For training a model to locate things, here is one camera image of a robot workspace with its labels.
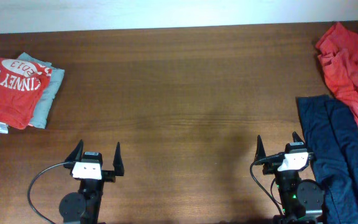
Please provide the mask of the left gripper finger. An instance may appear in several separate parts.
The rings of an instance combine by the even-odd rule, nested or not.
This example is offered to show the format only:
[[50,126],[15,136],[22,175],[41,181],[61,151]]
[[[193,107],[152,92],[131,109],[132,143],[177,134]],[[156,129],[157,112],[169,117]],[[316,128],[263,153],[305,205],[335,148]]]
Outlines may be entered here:
[[114,167],[114,175],[115,176],[124,176],[124,164],[121,157],[121,145],[120,142],[117,143],[116,149],[114,152],[114,159],[113,159],[113,167]]
[[74,150],[67,156],[65,162],[80,162],[83,155],[84,142],[81,139]]

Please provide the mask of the orange-red t-shirt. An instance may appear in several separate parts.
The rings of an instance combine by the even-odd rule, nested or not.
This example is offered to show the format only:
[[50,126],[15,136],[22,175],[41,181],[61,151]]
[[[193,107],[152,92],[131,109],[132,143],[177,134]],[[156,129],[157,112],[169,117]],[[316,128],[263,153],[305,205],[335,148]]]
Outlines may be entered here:
[[337,100],[350,108],[358,125],[358,34],[337,22],[315,47],[325,84]]

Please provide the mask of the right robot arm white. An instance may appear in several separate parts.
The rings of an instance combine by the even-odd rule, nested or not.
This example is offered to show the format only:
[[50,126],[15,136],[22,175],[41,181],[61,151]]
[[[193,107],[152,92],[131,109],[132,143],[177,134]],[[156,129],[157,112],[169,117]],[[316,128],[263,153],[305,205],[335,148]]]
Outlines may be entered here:
[[[314,154],[296,132],[292,133],[292,138],[283,152],[267,156],[262,138],[258,136],[250,176],[278,208],[279,214],[272,218],[273,223],[322,223],[324,190],[316,181],[300,177]],[[257,180],[254,166],[262,166],[263,175],[274,176],[270,185],[277,187],[279,200]]]

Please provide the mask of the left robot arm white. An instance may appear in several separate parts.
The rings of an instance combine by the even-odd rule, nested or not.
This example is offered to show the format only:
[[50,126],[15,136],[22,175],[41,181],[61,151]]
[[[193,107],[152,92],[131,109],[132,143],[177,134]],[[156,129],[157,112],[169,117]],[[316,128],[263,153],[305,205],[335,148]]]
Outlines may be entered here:
[[102,154],[85,152],[83,146],[84,142],[80,140],[63,165],[80,182],[78,191],[65,195],[60,201],[59,212],[64,223],[97,224],[104,184],[114,183],[116,177],[124,176],[119,143],[114,152],[113,170],[102,169]]

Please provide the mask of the navy blue garment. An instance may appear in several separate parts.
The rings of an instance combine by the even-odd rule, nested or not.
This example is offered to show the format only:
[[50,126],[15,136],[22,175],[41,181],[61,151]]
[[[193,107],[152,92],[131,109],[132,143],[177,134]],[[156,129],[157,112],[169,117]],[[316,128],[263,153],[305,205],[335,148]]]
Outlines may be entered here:
[[328,95],[297,99],[325,223],[358,223],[358,126],[348,106]]

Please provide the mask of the folded light blue t-shirt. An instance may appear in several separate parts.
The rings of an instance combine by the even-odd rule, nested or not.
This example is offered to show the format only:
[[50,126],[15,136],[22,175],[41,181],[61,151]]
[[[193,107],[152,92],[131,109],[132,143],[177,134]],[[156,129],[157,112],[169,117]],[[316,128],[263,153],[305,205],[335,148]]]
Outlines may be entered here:
[[22,53],[17,58],[18,60],[25,60],[29,62],[37,62],[41,65],[45,65],[48,68],[52,69],[52,77],[50,78],[50,83],[48,87],[42,93],[42,96],[38,103],[36,104],[33,117],[29,122],[29,126],[33,126],[35,128],[45,129],[47,125],[47,117],[49,111],[52,107],[53,100],[62,84],[65,71],[60,68],[55,68],[52,66],[50,62],[43,62],[36,58],[31,57],[27,53]]

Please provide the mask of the folded red printed t-shirt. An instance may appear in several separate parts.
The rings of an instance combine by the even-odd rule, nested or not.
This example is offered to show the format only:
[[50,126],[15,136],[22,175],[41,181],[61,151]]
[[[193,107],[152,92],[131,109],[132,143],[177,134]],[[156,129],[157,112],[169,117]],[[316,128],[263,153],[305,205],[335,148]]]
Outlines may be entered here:
[[0,123],[25,129],[51,76],[40,63],[0,58]]

